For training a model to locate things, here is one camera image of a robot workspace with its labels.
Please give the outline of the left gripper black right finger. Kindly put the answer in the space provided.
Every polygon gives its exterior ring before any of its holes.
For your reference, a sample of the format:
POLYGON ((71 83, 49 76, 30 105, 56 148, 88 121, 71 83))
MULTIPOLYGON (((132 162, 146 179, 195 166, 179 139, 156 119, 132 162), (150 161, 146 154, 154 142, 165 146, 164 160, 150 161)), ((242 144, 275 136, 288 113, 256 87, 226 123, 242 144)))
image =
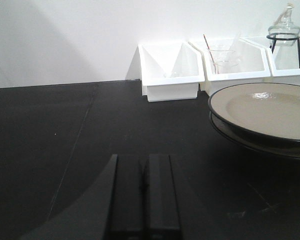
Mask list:
POLYGON ((174 179, 170 157, 150 154, 144 170, 144 216, 147 240, 180 240, 174 179))

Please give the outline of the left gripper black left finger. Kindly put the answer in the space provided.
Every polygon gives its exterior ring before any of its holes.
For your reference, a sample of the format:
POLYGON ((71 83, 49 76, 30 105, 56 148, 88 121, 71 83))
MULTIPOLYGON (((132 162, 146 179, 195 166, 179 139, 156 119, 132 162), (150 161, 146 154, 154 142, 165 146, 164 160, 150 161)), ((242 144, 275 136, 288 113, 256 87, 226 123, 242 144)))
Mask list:
POLYGON ((109 240, 144 238, 143 170, 137 155, 114 154, 114 185, 109 214, 109 240))

